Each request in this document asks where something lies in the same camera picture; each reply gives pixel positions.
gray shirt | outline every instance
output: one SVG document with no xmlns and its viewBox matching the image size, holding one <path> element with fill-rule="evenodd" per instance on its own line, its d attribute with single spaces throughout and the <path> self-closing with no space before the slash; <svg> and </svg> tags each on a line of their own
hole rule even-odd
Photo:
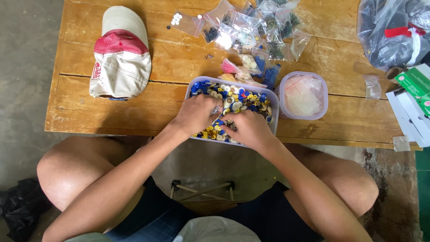
<svg viewBox="0 0 430 242">
<path fill-rule="evenodd" d="M 242 224 L 219 216 L 198 217 L 188 221 L 173 242 L 261 242 L 258 236 Z M 88 233 L 66 242 L 111 242 L 100 233 Z"/>
</svg>

wooden table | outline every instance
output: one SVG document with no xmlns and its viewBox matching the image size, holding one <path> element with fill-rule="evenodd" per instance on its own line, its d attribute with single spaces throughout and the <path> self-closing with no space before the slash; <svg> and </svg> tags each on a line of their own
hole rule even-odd
<svg viewBox="0 0 430 242">
<path fill-rule="evenodd" d="M 230 2 L 244 4 L 244 0 Z M 176 116 L 191 80 L 217 77 L 225 57 L 240 63 L 202 37 L 166 28 L 176 9 L 197 16 L 217 4 L 218 0 L 65 0 L 45 130 L 157 135 Z M 402 136 L 385 94 L 380 100 L 364 99 L 362 75 L 383 78 L 384 73 L 369 64 L 356 37 L 358 4 L 359 0 L 307 0 L 298 5 L 313 37 L 298 62 L 279 62 L 277 82 L 292 71 L 318 73 L 329 88 L 329 109 L 319 120 L 279 119 L 276 136 L 281 141 L 392 148 L 392 137 Z M 143 19 L 152 56 L 152 82 L 127 102 L 89 95 L 93 45 L 101 35 L 103 13 L 115 5 L 131 8 Z M 204 59 L 208 53 L 214 57 Z M 387 80 L 380 83 L 383 93 L 395 87 Z"/>
</svg>

white cap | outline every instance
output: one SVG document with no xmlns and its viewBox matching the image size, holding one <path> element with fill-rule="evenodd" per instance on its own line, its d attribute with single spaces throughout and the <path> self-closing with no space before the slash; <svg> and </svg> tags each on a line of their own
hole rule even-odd
<svg viewBox="0 0 430 242">
<path fill-rule="evenodd" d="M 142 19 L 126 7 L 110 7 L 103 15 L 101 34 L 94 45 L 96 62 L 89 84 L 90 95 L 136 97 L 145 90 L 152 70 Z"/>
</svg>

dark shorts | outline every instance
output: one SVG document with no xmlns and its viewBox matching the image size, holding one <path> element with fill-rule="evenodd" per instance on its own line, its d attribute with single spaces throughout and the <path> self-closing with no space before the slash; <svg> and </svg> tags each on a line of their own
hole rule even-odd
<svg viewBox="0 0 430 242">
<path fill-rule="evenodd" d="M 184 225 L 198 217 L 166 196 L 149 177 L 145 191 L 127 218 L 105 235 L 114 242 L 171 242 Z M 256 199 L 238 204 L 219 216 L 232 219 L 254 231 L 262 242 L 323 241 L 294 211 L 276 182 Z"/>
</svg>

transparent plastic box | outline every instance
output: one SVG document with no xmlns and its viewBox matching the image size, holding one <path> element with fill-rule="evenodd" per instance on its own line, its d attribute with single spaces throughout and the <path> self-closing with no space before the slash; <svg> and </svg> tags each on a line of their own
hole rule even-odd
<svg viewBox="0 0 430 242">
<path fill-rule="evenodd" d="M 285 83 L 287 82 L 287 80 L 289 78 L 293 78 L 293 77 L 297 77 L 297 76 L 312 76 L 315 79 L 321 80 L 321 88 L 322 88 L 322 96 L 319 98 L 319 100 L 321 101 L 323 107 L 322 107 L 322 111 L 319 113 L 316 113 L 312 116 L 299 116 L 299 115 L 294 115 L 292 113 L 290 113 L 287 109 L 287 105 L 285 103 Z M 279 106 L 280 106 L 280 112 L 279 112 L 279 117 L 280 118 L 290 118 L 290 119 L 304 119 L 304 120 L 315 120 L 315 119 L 319 119 L 322 116 L 324 116 L 324 114 L 326 114 L 327 112 L 327 108 L 329 106 L 329 92 L 327 90 L 327 84 L 324 81 L 324 79 L 322 77 L 320 77 L 319 75 L 312 73 L 312 72 L 304 72 L 304 71 L 293 71 L 290 74 L 286 75 L 284 78 L 282 78 L 281 83 L 279 84 L 279 86 L 277 86 L 274 89 L 277 97 L 279 98 Z"/>
<path fill-rule="evenodd" d="M 266 98 L 272 104 L 272 122 L 269 124 L 269 128 L 272 131 L 272 133 L 274 135 L 276 135 L 276 128 L 278 127 L 278 116 L 279 116 L 279 100 L 273 91 L 266 89 L 266 88 L 262 88 L 262 87 L 255 87 L 255 86 L 251 86 L 248 84 L 232 82 L 232 81 L 225 81 L 225 80 L 221 80 L 221 79 L 217 79 L 217 78 L 197 77 L 194 80 L 192 80 L 190 82 L 190 84 L 188 85 L 187 93 L 185 94 L 185 99 L 190 97 L 190 90 L 191 90 L 191 87 L 194 85 L 194 83 L 204 81 L 204 80 L 209 80 L 210 83 L 219 83 L 219 84 L 225 84 L 225 85 L 229 85 L 229 86 L 235 85 L 236 87 L 243 87 L 245 90 L 251 91 L 253 93 L 265 93 Z M 225 143 L 225 144 L 230 144 L 230 145 L 247 147 L 247 146 L 239 144 L 239 143 L 234 144 L 234 143 L 229 143 L 229 142 L 225 142 L 225 141 L 209 140 L 209 139 L 203 139 L 203 138 L 197 138 L 197 137 L 191 137 L 191 138 L 196 139 L 196 140 L 206 140 L 206 141 L 212 141 L 212 142 L 217 142 L 217 143 Z"/>
</svg>

